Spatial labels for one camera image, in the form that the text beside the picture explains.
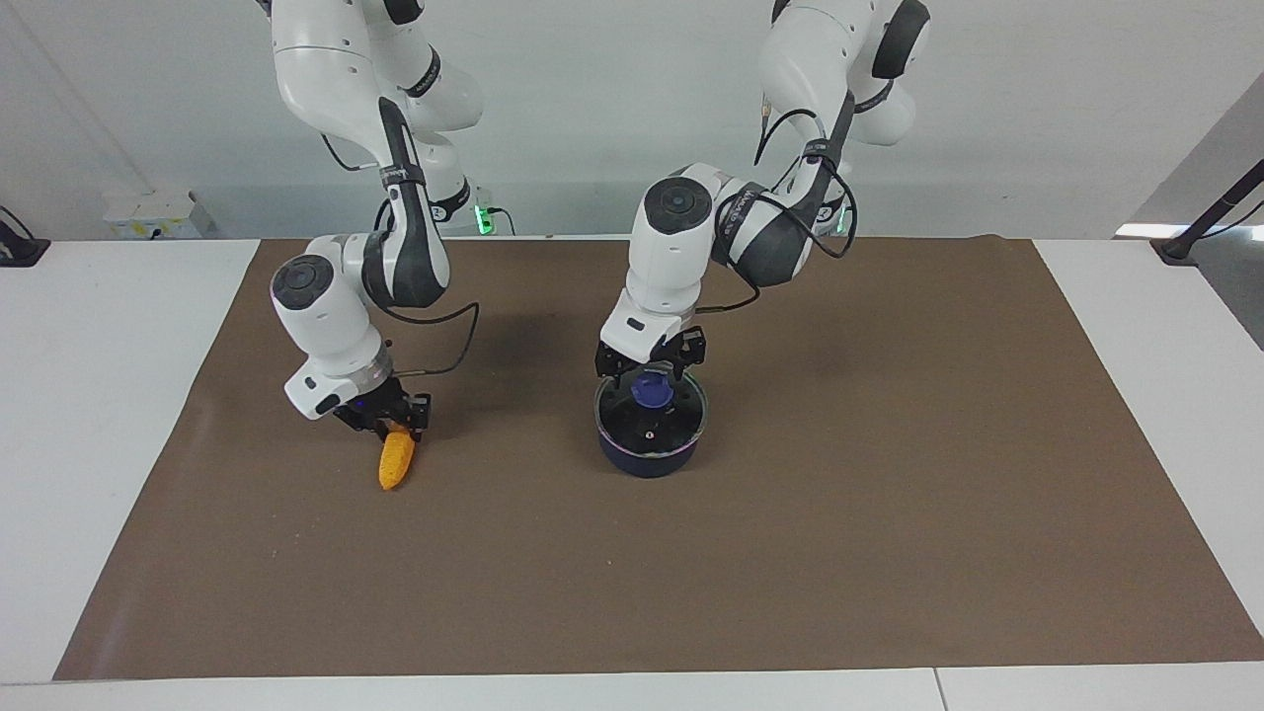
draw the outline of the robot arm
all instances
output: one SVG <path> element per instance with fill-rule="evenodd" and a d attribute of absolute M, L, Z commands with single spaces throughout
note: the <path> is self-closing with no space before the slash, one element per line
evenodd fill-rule
<path fill-rule="evenodd" d="M 440 207 L 450 218 L 470 190 L 455 149 L 434 132 L 477 123 L 482 95 L 464 72 L 440 71 L 439 53 L 417 27 L 425 9 L 418 0 L 260 5 L 272 18 L 286 105 L 312 128 L 374 157 L 394 216 L 388 233 L 317 238 L 277 271 L 273 305 L 308 356 L 286 392 L 310 419 L 334 412 L 355 429 L 384 436 L 396 423 L 420 436 L 428 400 L 406 395 L 392 376 L 367 306 L 425 307 L 447 288 L 447 256 L 435 224 L 441 210 L 430 191 L 445 194 Z M 421 151 L 413 132 L 422 137 Z"/>
<path fill-rule="evenodd" d="M 602 328 L 599 374 L 669 361 L 679 377 L 700 362 L 705 340 L 690 326 L 708 258 L 753 287 L 799 273 L 813 247 L 808 230 L 832 232 L 842 218 L 834 173 L 848 135 L 890 144 L 911 127 L 915 108 L 896 80 L 928 22 L 919 0 L 777 3 L 760 73 L 767 100 L 795 113 L 787 120 L 805 140 L 794 181 L 777 194 L 695 163 L 652 186 L 632 229 L 626 287 Z M 688 358 L 684 342 L 694 344 Z"/>

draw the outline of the white wall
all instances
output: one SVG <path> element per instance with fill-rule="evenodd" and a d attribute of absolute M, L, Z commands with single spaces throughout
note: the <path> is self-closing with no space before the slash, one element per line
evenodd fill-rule
<path fill-rule="evenodd" d="M 1154 191 L 1133 215 L 1131 223 L 1187 225 L 1210 207 L 1256 162 L 1264 159 L 1264 73 L 1211 129 L 1206 138 L 1181 161 L 1181 166 Z M 1264 200 L 1264 186 L 1243 200 L 1225 221 Z M 1264 210 L 1246 224 L 1264 224 Z"/>
<path fill-rule="evenodd" d="M 370 219 L 374 180 L 282 106 L 253 1 L 10 4 L 121 148 L 67 138 L 47 81 L 0 47 L 0 200 L 48 234 L 101 234 L 97 195 L 138 180 L 192 187 L 234 237 Z M 1109 237 L 1259 73 L 1260 0 L 928 4 L 919 125 L 849 152 L 866 233 Z M 488 96 L 454 137 L 468 171 L 537 233 L 626 232 L 645 186 L 690 161 L 774 180 L 798 147 L 785 132 L 750 168 L 770 6 L 431 0 L 431 40 Z"/>

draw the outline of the green light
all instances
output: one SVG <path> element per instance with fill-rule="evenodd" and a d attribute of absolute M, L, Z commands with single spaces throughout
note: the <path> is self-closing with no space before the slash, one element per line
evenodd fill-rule
<path fill-rule="evenodd" d="M 495 220 L 492 214 L 487 211 L 487 207 L 482 205 L 474 206 L 474 216 L 478 219 L 478 232 L 482 235 L 495 234 Z"/>

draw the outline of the brown table covering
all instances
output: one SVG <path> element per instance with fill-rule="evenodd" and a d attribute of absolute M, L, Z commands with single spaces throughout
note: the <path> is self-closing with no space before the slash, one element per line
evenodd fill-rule
<path fill-rule="evenodd" d="M 659 481 L 593 426 L 626 245 L 453 243 L 441 305 L 484 319 L 411 381 L 391 493 L 373 435 L 282 393 L 301 249 L 260 247 L 58 679 L 1264 659 L 1028 242 L 865 239 L 702 318 L 710 426 Z M 379 316 L 401 368 L 464 337 Z"/>

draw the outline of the black cable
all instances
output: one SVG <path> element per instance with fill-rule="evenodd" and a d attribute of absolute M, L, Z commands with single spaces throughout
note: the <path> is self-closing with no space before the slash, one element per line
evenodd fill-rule
<path fill-rule="evenodd" d="M 772 121 L 772 128 L 770 128 L 767 133 L 765 133 L 763 135 L 760 137 L 760 147 L 756 148 L 756 151 L 755 151 L 755 164 L 756 166 L 758 166 L 760 161 L 763 158 L 763 149 L 769 147 L 769 140 L 772 139 L 772 134 L 775 134 L 777 132 L 777 129 L 781 128 L 781 124 L 784 124 L 786 121 L 786 119 L 790 119 L 793 116 L 809 116 L 809 118 L 815 119 L 817 118 L 817 113 L 811 111 L 809 109 L 795 109 L 793 111 L 786 111 L 785 114 L 781 114 L 780 116 L 777 116 L 777 120 Z"/>
<path fill-rule="evenodd" d="M 728 197 L 720 201 L 719 207 L 717 207 L 715 210 L 713 234 L 715 235 L 719 234 L 720 216 L 724 214 L 724 210 L 734 201 L 737 201 L 741 196 L 742 196 L 741 192 L 734 192 L 733 195 L 729 195 Z M 742 276 L 741 272 L 737 271 L 737 264 L 733 263 L 733 258 L 729 257 L 727 249 L 724 250 L 724 266 L 731 267 L 733 269 L 733 273 L 736 273 L 742 280 L 742 282 L 746 283 L 746 286 L 751 287 L 751 296 L 747 297 L 744 301 L 738 301 L 737 304 L 727 304 L 724 306 L 702 306 L 694 311 L 695 314 L 724 314 L 728 311 L 737 311 L 738 309 L 742 309 L 743 306 L 750 306 L 751 304 L 755 304 L 756 301 L 760 300 L 760 296 L 762 295 L 760 287 L 747 281 L 747 278 Z"/>
<path fill-rule="evenodd" d="M 391 199 L 388 197 L 383 200 L 382 206 L 378 207 L 378 216 L 373 218 L 373 232 L 379 232 L 382 229 L 382 218 L 387 216 L 387 210 L 389 209 L 391 209 Z"/>
<path fill-rule="evenodd" d="M 456 357 L 456 362 L 454 362 L 451 366 L 447 366 L 446 368 L 440 368 L 437 371 L 430 371 L 430 369 L 425 369 L 425 368 L 418 368 L 418 369 L 415 369 L 415 371 L 396 371 L 392 374 L 394 374 L 394 377 L 397 377 L 397 378 L 415 378 L 415 377 L 421 377 L 421 376 L 442 376 L 442 374 L 450 373 L 450 372 L 455 371 L 456 368 L 461 367 L 461 363 L 465 362 L 465 356 L 468 356 L 469 352 L 470 352 L 470 345 L 474 343 L 474 334 L 478 331 L 478 318 L 479 318 L 479 314 L 482 311 L 482 307 L 479 306 L 478 301 L 474 301 L 471 304 L 468 304 L 465 307 L 460 309 L 459 311 L 453 311 L 451 314 L 449 314 L 446 316 L 441 316 L 439 319 L 411 319 L 408 316 L 403 316 L 401 314 L 397 314 L 397 312 L 392 311 L 391 309 L 383 309 L 383 311 L 386 311 L 389 316 L 399 319 L 401 321 L 403 321 L 406 324 L 415 324 L 415 325 L 435 325 L 435 324 L 447 323 L 447 321 L 451 321 L 453 319 L 455 319 L 455 318 L 458 318 L 458 316 L 460 316 L 460 315 L 463 315 L 463 314 L 465 314 L 465 312 L 468 312 L 470 310 L 474 311 L 474 318 L 470 320 L 470 330 L 469 330 L 469 334 L 465 337 L 465 345 L 461 348 L 461 354 Z"/>
<path fill-rule="evenodd" d="M 815 233 L 813 233 L 811 240 L 815 242 L 817 247 L 820 247 L 820 250 L 824 252 L 825 254 L 829 254 L 834 259 L 842 259 L 843 257 L 847 256 L 848 252 L 851 252 L 852 245 L 856 244 L 856 225 L 860 223 L 861 210 L 860 206 L 856 204 L 856 194 L 852 192 L 852 186 L 847 185 L 847 181 L 843 180 L 843 176 L 838 175 L 838 168 L 833 164 L 833 162 L 829 161 L 828 158 L 822 158 L 820 164 L 824 166 L 827 171 L 829 171 L 829 177 L 838 181 L 838 185 L 842 186 L 843 195 L 847 196 L 847 205 L 848 205 L 847 210 L 852 213 L 852 221 L 849 225 L 847 225 L 847 244 L 843 245 L 843 249 L 841 252 L 836 253 L 827 249 L 825 245 L 822 244 L 819 239 L 817 239 Z"/>
<path fill-rule="evenodd" d="M 756 195 L 755 199 L 758 200 L 760 202 L 767 202 L 769 205 L 772 205 L 774 207 L 781 210 L 781 214 L 790 218 L 790 220 L 794 221 L 795 226 L 798 226 L 805 235 L 808 235 L 808 239 L 810 239 L 813 244 L 815 244 L 818 248 L 820 248 L 822 252 L 824 252 L 825 254 L 828 254 L 834 259 L 842 259 L 843 257 L 846 257 L 847 252 L 851 250 L 852 244 L 856 242 L 854 220 L 852 220 L 851 230 L 849 234 L 847 235 L 847 244 L 843 245 L 843 249 L 841 252 L 834 252 L 833 249 L 825 247 L 825 243 L 823 243 L 820 238 L 817 237 L 817 233 L 813 232 L 810 226 L 808 226 L 808 223 L 804 223 L 803 219 L 799 218 L 799 215 L 795 215 L 790 207 L 782 205 L 781 202 L 777 202 L 776 200 L 766 195 Z"/>
<path fill-rule="evenodd" d="M 1251 211 L 1246 213 L 1245 215 L 1243 215 L 1243 219 L 1237 220 L 1236 223 L 1229 225 L 1227 228 L 1220 228 L 1216 232 L 1208 232 L 1207 234 L 1200 237 L 1198 239 L 1206 239 L 1208 237 L 1216 237 L 1217 234 L 1224 234 L 1224 233 L 1226 233 L 1226 232 L 1229 232 L 1229 230 L 1231 230 L 1231 229 L 1241 225 L 1246 220 L 1251 219 L 1251 215 L 1254 215 L 1255 213 L 1259 213 L 1260 207 L 1264 207 L 1264 200 L 1261 200 L 1259 205 L 1251 207 Z"/>
<path fill-rule="evenodd" d="M 504 207 L 488 207 L 487 213 L 489 215 L 504 215 L 506 218 L 508 218 L 509 233 L 512 233 L 513 237 L 518 237 L 518 228 L 513 226 L 513 215 L 511 215 L 508 210 L 506 210 Z"/>
<path fill-rule="evenodd" d="M 794 170 L 799 167 L 800 162 L 803 162 L 803 156 L 799 156 L 798 158 L 795 158 L 794 161 L 791 161 L 790 162 L 790 167 L 786 168 L 786 172 L 781 173 L 781 178 L 777 180 L 776 185 L 774 185 L 772 189 L 769 190 L 769 192 L 776 192 L 776 191 L 781 190 L 781 183 L 785 182 L 787 177 L 790 177 L 790 173 L 794 172 Z"/>
<path fill-rule="evenodd" d="M 10 211 L 10 210 L 9 210 L 8 207 L 5 207 L 4 205 L 0 205 L 0 211 L 3 211 L 3 213 L 4 213 L 5 215 L 9 215 L 9 219 L 11 219 L 11 220 L 13 220 L 14 223 L 18 223 L 18 226 L 20 226 L 20 228 L 21 228 L 21 232 L 27 233 L 27 238 L 28 238 L 28 239 L 35 239 L 35 234 L 30 232 L 30 228 L 28 228 L 28 226 L 27 226 L 27 223 L 21 221 L 21 220 L 20 220 L 19 218 L 18 218 L 18 215 L 14 215 L 14 214 L 13 214 L 13 213 L 11 213 L 11 211 Z"/>
<path fill-rule="evenodd" d="M 340 158 L 337 156 L 337 151 L 334 151 L 334 144 L 329 142 L 329 137 L 327 135 L 325 135 L 322 133 L 322 134 L 320 134 L 320 139 L 325 142 L 325 148 L 329 148 L 329 154 L 334 157 L 334 161 L 344 171 L 346 171 L 349 173 L 356 173 L 356 172 L 360 172 L 360 171 L 363 171 L 365 168 L 365 166 L 348 166 L 346 163 L 343 162 L 343 158 Z"/>

